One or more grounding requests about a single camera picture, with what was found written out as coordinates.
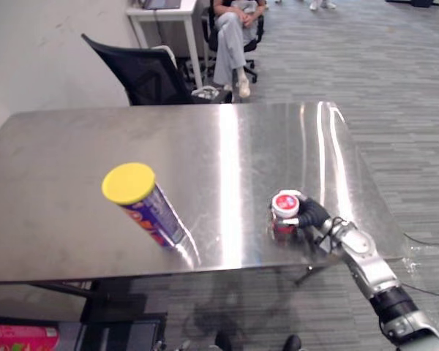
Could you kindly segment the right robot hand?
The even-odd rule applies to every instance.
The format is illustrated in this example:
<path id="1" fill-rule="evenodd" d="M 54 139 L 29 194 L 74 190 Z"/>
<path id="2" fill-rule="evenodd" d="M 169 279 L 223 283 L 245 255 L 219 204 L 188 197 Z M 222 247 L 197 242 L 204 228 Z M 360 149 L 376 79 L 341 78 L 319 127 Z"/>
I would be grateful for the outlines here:
<path id="1" fill-rule="evenodd" d="M 271 199 L 270 228 L 275 240 L 288 241 L 311 227 L 322 236 L 331 231 L 327 210 L 311 197 L 279 192 Z"/>

